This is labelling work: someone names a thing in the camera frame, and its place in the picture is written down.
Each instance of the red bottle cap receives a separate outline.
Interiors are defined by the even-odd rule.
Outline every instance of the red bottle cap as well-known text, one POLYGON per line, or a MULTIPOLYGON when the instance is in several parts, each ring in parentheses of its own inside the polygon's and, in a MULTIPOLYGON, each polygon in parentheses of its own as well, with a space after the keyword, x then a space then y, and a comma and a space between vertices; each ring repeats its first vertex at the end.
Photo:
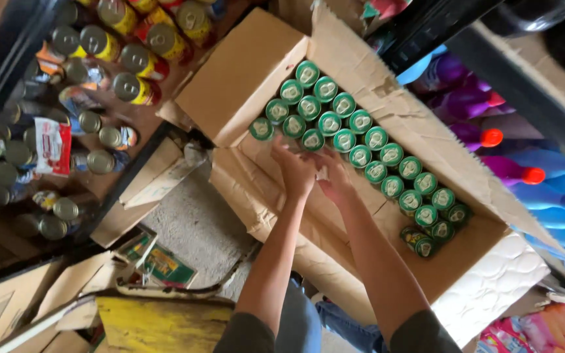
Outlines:
POLYGON ((537 185, 542 181, 544 181, 545 177, 546 177, 546 173, 544 172, 544 170, 541 170, 540 168, 526 167, 522 171, 522 181, 525 184, 537 185))
POLYGON ((503 132, 499 129, 487 129, 481 132, 481 146, 494 147, 503 141, 503 132))
POLYGON ((505 99, 496 92, 490 92, 490 99, 487 100, 487 104, 489 104, 490 107, 496 107, 505 104, 505 99))

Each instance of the red and white package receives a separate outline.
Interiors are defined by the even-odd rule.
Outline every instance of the red and white package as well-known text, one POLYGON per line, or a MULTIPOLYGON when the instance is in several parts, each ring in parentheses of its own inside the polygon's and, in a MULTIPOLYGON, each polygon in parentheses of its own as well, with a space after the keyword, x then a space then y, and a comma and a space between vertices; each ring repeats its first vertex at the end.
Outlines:
POLYGON ((36 126, 36 171, 42 174, 69 175, 71 126, 44 117, 34 119, 36 126))

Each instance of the green can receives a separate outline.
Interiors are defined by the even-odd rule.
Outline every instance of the green can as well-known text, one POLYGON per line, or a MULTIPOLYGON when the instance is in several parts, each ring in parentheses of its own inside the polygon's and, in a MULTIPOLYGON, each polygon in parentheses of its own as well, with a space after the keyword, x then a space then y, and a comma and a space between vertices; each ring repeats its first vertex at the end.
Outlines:
POLYGON ((299 139, 306 131, 306 122, 298 115, 290 115, 282 124, 282 133, 293 139, 299 139))
POLYGON ((422 196, 431 195, 437 189, 437 178, 429 172, 420 173, 413 181, 413 188, 422 196))
POLYGON ((298 103, 298 114, 306 121, 315 120, 321 113, 321 103, 312 95, 305 95, 298 103))
POLYGON ((387 168, 379 161, 371 161, 365 166, 364 174, 372 184, 380 184, 387 176, 387 168))
POLYGON ((308 151, 318 151, 324 147, 324 136, 318 129, 309 129, 302 135, 302 145, 308 151))
POLYGON ((454 193, 451 189, 439 189, 433 193, 431 203, 437 210, 448 210, 454 205, 454 193))
POLYGON ((398 197, 404 191, 404 183, 402 179, 396 175, 390 175, 381 183, 381 192, 383 195, 393 199, 398 200, 398 197))
POLYGON ((472 210, 464 204, 455 204, 447 210, 440 210, 439 215, 451 222, 454 228, 459 229, 468 223, 472 217, 472 210))
POLYGON ((361 141, 373 151, 380 151, 386 144, 389 136, 381 126, 373 126, 365 133, 361 141))
POLYGON ((258 117, 250 124, 250 134, 256 140, 269 141, 274 136, 274 126, 270 120, 258 117))
POLYGON ((315 82, 313 95, 322 103, 328 103, 337 95, 339 87, 332 78, 324 76, 315 82))
POLYGON ((352 113, 348 119, 348 127, 357 135, 363 135, 372 127, 372 117, 364 109, 352 113))
POLYGON ((414 221, 420 227, 430 227, 437 222, 437 210, 433 206, 422 205, 416 210, 414 221))
POLYGON ((333 98, 331 108, 339 117, 349 117, 357 108, 357 102, 350 93, 341 92, 333 98))
POLYGON ((439 220, 432 226, 423 227, 422 230, 440 244, 447 243, 454 237, 454 227, 449 221, 439 220))
POLYGON ((404 151, 399 144, 391 142, 381 148, 379 157, 381 162, 383 162, 388 168, 397 168, 398 164, 402 161, 402 157, 404 157, 404 151))
POLYGON ((398 199, 398 206, 400 206, 401 212, 409 218, 413 218, 416 215, 416 210, 421 205, 422 196, 415 190, 404 191, 398 199))
POLYGON ((413 227, 405 227, 401 239, 421 258, 428 258, 435 251, 433 239, 413 227))
POLYGON ((350 162, 350 164, 357 169, 365 168, 365 166, 372 161, 372 152, 367 146, 357 144, 357 146, 354 146, 350 150, 347 156, 344 155, 344 160, 350 162))
POLYGON ((348 153, 357 144, 357 136, 350 129, 341 129, 330 139, 333 149, 339 153, 348 153))
POLYGON ((287 104, 293 105, 297 104, 302 96, 304 95, 304 89, 300 85, 300 82, 296 80, 287 80, 281 85, 281 99, 287 104))
POLYGON ((324 136, 334 136, 341 129, 341 119, 333 112, 325 112, 318 120, 319 132, 324 136))
POLYGON ((319 78, 319 68, 313 61, 304 60, 298 64, 296 68, 296 80, 304 88, 310 88, 315 85, 319 78))
POLYGON ((422 163, 416 157, 405 157, 400 164, 398 164, 398 172, 405 180, 414 180, 420 172, 422 172, 422 163))
POLYGON ((265 107, 265 116, 274 125, 282 124, 282 122, 289 116, 289 105, 282 99, 272 99, 265 107))

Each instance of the hand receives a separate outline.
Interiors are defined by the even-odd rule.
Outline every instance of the hand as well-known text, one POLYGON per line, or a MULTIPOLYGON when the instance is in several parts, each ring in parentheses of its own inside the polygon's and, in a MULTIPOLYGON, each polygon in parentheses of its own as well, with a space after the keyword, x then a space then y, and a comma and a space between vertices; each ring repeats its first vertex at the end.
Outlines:
POLYGON ((272 158, 281 167, 287 198, 306 198, 315 184, 315 162, 305 154, 289 152, 289 145, 282 144, 282 139, 281 135, 274 138, 272 158))
POLYGON ((315 160, 317 170, 321 170, 324 166, 328 170, 328 180, 318 180, 318 184, 322 191, 324 191, 324 195, 335 205, 339 206, 349 194, 355 193, 356 190, 352 186, 339 153, 327 148, 323 148, 322 151, 323 155, 310 154, 310 158, 315 160))

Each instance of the gray sleeve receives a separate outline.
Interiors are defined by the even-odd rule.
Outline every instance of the gray sleeve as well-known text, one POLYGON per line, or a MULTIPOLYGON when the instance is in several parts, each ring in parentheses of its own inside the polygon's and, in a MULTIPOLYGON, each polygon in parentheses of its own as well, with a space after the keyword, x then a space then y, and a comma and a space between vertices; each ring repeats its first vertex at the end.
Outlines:
POLYGON ((236 313, 213 353, 274 353, 274 333, 256 316, 236 313))
POLYGON ((431 310, 415 313, 390 340, 391 353, 461 353, 431 310))

